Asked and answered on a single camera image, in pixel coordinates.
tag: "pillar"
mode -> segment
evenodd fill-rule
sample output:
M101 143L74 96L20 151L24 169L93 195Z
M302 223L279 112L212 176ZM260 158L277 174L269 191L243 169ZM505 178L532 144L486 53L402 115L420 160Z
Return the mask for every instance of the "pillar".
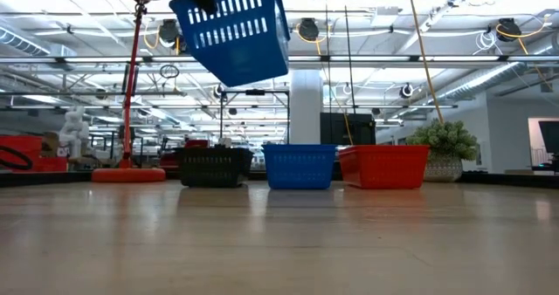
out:
M320 144L322 112L321 71L292 71L290 101L290 143Z

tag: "monitor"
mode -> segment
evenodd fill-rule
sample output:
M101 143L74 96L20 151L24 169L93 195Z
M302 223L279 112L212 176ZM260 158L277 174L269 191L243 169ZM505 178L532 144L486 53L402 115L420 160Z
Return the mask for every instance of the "monitor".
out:
M371 114L348 114L354 145L376 144L375 121ZM348 126L342 113L321 113L321 143L349 146Z
M559 121L539 121L543 143L548 153L559 154Z

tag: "blue plastic basket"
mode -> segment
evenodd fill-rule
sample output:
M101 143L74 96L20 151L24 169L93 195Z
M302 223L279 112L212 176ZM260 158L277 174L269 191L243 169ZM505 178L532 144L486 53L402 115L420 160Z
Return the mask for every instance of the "blue plastic basket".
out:
M272 189L327 189L332 181L335 145L264 145Z
M287 74L290 36L282 1L216 2L218 11L210 16L191 0L169 4L192 56L226 86Z

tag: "red box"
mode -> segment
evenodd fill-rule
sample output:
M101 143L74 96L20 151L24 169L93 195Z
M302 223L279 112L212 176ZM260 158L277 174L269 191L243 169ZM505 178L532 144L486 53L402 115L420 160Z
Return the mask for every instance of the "red box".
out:
M429 146L354 146L340 151L343 180L362 189L416 189Z
M33 166L29 170L11 169L14 173L34 173L34 172L66 172L66 158L42 158L43 137L37 136L0 136L0 146L18 151L28 157ZM0 159L7 162L24 165L26 164L19 156L10 152L0 151Z

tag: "yellow cable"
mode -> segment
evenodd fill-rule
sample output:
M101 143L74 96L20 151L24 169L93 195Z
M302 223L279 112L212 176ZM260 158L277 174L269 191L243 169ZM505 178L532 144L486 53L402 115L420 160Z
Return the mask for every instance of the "yellow cable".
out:
M526 55L529 55L528 50L526 49L526 46L524 45L524 42L522 42L521 38L518 38L518 42L521 43L521 47L522 47L522 50L524 51L524 53ZM542 73L542 71L540 71L540 68L538 68L538 66L535 65L535 64L534 64L534 68L538 72L538 75L540 76L542 81L545 83L545 85L548 86L548 88L549 88L549 90L551 90L551 92L553 92L553 87L549 84L549 82L545 79L545 77L543 77L543 73Z
M416 25L416 33L418 34L419 48L421 49L421 56L423 57L423 65L425 67L425 75L427 76L427 83L429 84L429 89L431 90L433 103L435 103L435 107L437 108L438 120L441 123L444 123L445 120L443 119L443 114L440 112L440 107L438 106L438 101L437 101L437 95L435 95L435 89L433 88L431 75L429 73L429 65L427 64L427 57L425 56L423 38L421 38L421 32L419 30L418 13L416 12L416 5L413 3L413 0L410 0L410 3L411 3L411 11L413 11L413 21L415 22Z
M305 41L307 43L321 43L322 41L324 41L328 37L328 34L327 34L326 37L324 37L320 41L309 41L309 40L307 40L307 39L305 39L304 37L301 36L301 34L299 33L299 27L300 27L300 24L297 24L297 26L295 26L295 30L297 31L297 35L299 36L300 39L302 39L303 41Z
M155 40L155 45L151 45L148 42L148 27L149 24L146 24L146 29L144 30L144 34L143 34L143 43L145 43L147 47L153 50L159 45L159 29L161 29L161 26L160 25L157 26L157 33L156 33L157 39Z
M528 38L528 37L534 36L534 35L542 32L543 28L545 28L545 22L547 20L548 20L547 17L545 17L543 19L543 24L542 24L542 27L540 28L540 30L534 31L534 32L529 33L529 34L520 35L520 36L519 35L514 35L514 34L508 34L508 33L505 33L503 31L499 30L499 28L502 26L501 24L497 24L497 26L495 27L495 30L497 30L497 32L499 32L501 35L504 35L505 37L509 37L509 38Z
M342 108L342 105L340 104L340 101L338 100L338 98L335 97L334 92L332 91L332 86L329 87L330 88L330 93L332 94L332 96L335 99L335 102L338 103L338 107L342 110L343 113L343 119L346 122L346 129L348 129L348 136L349 136L349 143L351 143L351 145L353 146L353 138L351 137L351 132L349 131L349 120L348 120L348 115L346 114L346 111Z

